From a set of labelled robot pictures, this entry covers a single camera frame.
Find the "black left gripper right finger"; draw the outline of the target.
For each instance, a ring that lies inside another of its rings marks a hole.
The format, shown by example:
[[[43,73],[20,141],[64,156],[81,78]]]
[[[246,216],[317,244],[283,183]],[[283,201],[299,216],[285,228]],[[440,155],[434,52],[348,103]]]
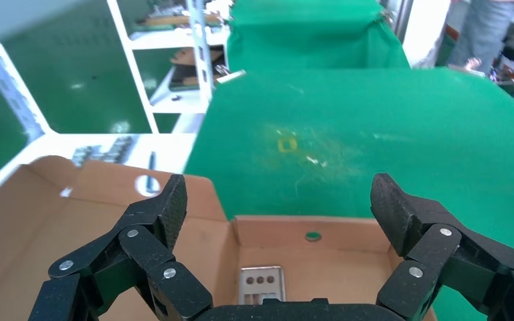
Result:
[[[439,202],[374,176],[371,212],[402,259],[376,299],[403,320],[421,320],[443,287],[489,320],[514,320],[514,249],[465,227]]]

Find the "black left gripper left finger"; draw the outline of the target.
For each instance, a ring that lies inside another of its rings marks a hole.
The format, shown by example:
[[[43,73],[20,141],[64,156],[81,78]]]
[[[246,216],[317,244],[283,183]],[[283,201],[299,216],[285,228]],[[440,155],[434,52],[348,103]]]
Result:
[[[114,227],[54,262],[31,320],[97,320],[134,289],[159,320],[196,320],[213,306],[208,289],[173,255],[187,214],[182,175],[155,197],[130,204]]]

